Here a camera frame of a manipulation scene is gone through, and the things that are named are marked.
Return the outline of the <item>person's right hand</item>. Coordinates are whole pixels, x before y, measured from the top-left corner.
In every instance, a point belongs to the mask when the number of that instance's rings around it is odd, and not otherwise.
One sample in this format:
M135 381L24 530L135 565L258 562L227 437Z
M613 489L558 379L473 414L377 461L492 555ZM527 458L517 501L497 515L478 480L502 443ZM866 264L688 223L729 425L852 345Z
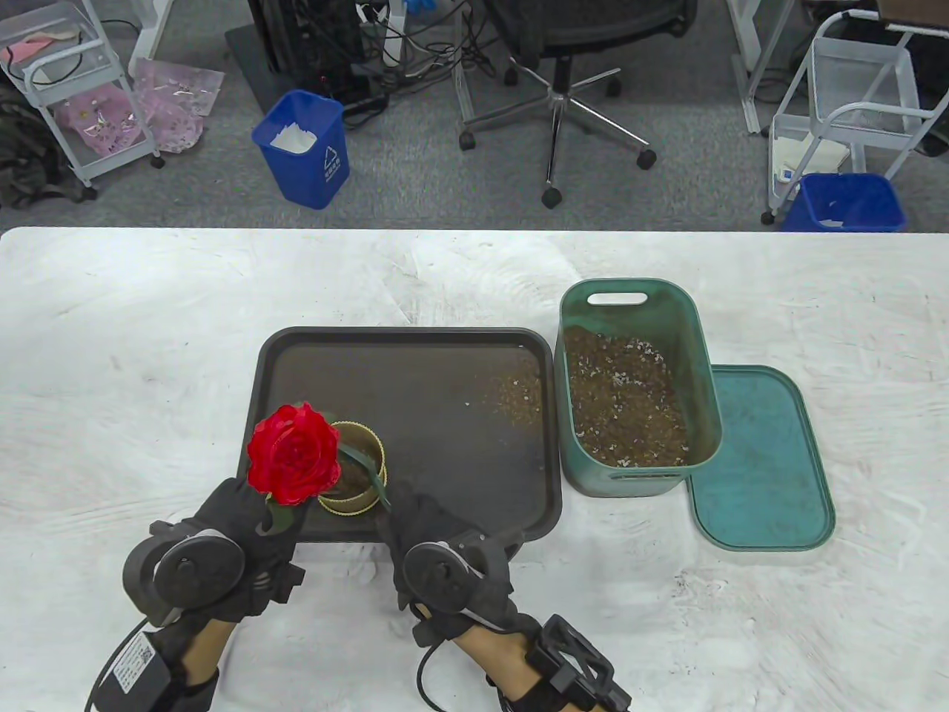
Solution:
M540 624L511 600L509 562L523 545L522 533L485 533L406 484L394 485L387 498L377 529L393 560L399 608L417 618L418 647L454 640L475 624L500 634L539 634Z

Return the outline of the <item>person's left hand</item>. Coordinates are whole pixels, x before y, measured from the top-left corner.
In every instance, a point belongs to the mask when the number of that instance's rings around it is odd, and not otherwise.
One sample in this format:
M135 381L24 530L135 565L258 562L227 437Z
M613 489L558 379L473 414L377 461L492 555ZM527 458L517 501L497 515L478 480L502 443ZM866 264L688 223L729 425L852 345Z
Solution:
M225 478L193 515L165 528L173 539L153 566L153 596L181 614L228 623L285 603L302 582L291 560L309 508L288 507L289 518L276 521L247 478Z

